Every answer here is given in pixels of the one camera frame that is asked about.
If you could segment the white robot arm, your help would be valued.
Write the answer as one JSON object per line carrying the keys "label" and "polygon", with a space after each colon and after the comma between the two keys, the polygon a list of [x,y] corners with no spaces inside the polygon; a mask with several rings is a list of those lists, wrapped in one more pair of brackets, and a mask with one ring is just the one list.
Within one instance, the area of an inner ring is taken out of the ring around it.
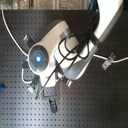
{"label": "white robot arm", "polygon": [[36,99],[45,87],[54,87],[60,80],[71,85],[85,72],[98,46],[115,25],[123,9],[123,0],[91,0],[89,11],[95,11],[85,33],[73,32],[64,20],[50,23],[43,38],[30,47],[28,66],[42,84]]}

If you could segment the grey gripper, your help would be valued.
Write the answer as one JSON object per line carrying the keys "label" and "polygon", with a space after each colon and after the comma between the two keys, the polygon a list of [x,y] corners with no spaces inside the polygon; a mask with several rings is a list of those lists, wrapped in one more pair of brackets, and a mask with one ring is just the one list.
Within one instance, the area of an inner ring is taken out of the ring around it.
{"label": "grey gripper", "polygon": [[[40,86],[38,87],[35,99],[41,97],[43,100],[49,100],[50,110],[52,112],[58,111],[59,100],[55,99],[59,97],[59,82],[60,78],[58,76],[49,76],[40,78]],[[39,79],[35,79],[28,87],[31,93],[34,93]]]}

